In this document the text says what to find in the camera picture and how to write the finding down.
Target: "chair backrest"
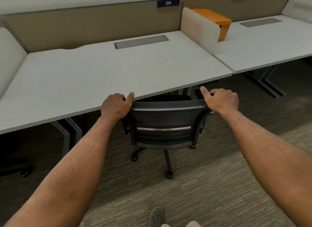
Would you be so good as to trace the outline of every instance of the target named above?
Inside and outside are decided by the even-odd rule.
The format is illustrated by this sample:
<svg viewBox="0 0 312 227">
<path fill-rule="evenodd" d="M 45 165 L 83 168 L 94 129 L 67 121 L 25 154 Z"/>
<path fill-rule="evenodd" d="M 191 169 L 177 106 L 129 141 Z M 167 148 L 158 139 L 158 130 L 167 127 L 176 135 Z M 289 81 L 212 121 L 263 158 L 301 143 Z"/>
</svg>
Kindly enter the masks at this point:
<svg viewBox="0 0 312 227">
<path fill-rule="evenodd" d="M 126 116 L 131 142 L 150 149 L 195 145 L 201 125 L 211 113 L 205 100 L 133 102 Z"/>
<path fill-rule="evenodd" d="M 185 7 L 181 18 L 181 32 L 211 55 L 215 54 L 220 26 Z"/>
<path fill-rule="evenodd" d="M 289 0 L 282 15 L 312 24 L 312 0 Z"/>
<path fill-rule="evenodd" d="M 0 28 L 0 99 L 26 56 L 26 51 L 11 33 L 5 28 Z"/>
</svg>

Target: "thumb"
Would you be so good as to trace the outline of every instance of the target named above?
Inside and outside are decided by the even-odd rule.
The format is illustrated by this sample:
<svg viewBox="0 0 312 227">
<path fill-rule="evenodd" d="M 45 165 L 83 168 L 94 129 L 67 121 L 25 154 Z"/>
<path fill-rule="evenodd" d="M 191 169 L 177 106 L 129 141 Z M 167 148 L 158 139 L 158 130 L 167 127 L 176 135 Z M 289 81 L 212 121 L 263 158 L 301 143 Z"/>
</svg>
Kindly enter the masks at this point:
<svg viewBox="0 0 312 227">
<path fill-rule="evenodd" d="M 135 94 L 133 92 L 130 92 L 130 94 L 127 96 L 127 99 L 126 99 L 126 103 L 129 103 L 129 104 L 132 104 L 133 100 L 135 98 Z"/>
<path fill-rule="evenodd" d="M 202 95 L 204 96 L 205 100 L 208 100 L 211 97 L 211 94 L 209 93 L 209 91 L 206 89 L 206 87 L 202 86 L 200 88 L 200 91 L 202 93 Z"/>
</svg>

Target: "mesh chair back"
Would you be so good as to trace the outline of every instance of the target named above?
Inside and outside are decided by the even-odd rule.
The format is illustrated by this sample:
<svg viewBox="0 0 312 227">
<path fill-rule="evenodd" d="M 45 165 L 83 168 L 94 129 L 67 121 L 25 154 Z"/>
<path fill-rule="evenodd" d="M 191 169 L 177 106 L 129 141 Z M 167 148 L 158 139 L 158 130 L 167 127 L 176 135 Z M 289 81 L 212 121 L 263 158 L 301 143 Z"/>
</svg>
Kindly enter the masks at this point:
<svg viewBox="0 0 312 227">
<path fill-rule="evenodd" d="M 197 143 L 211 112 L 203 99 L 174 102 L 133 102 L 126 117 L 132 143 L 150 149 L 175 149 Z"/>
</svg>

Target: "gray shoe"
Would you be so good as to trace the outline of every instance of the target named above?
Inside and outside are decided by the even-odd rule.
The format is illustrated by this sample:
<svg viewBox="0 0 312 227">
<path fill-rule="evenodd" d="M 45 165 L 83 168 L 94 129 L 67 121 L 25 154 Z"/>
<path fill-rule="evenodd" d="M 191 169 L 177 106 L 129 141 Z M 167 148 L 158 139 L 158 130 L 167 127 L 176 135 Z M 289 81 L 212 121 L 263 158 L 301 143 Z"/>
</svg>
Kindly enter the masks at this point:
<svg viewBox="0 0 312 227">
<path fill-rule="evenodd" d="M 161 207 L 155 207 L 149 216 L 150 227 L 161 227 L 163 224 L 163 210 Z"/>
</svg>

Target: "hand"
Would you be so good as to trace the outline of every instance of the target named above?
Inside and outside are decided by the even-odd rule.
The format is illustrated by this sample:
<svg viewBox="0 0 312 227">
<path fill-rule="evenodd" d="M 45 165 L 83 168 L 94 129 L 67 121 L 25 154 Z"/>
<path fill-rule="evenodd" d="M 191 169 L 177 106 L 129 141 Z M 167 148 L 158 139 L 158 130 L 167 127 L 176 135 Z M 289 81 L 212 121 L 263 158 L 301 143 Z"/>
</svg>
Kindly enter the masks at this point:
<svg viewBox="0 0 312 227">
<path fill-rule="evenodd" d="M 131 92 L 127 99 L 124 95 L 114 94 L 107 97 L 101 107 L 101 117 L 112 122 L 113 126 L 118 120 L 124 118 L 130 111 L 135 94 Z"/>
<path fill-rule="evenodd" d="M 202 86 L 200 91 L 208 107 L 221 116 L 238 110 L 238 96 L 231 90 L 213 89 L 209 92 Z"/>
</svg>

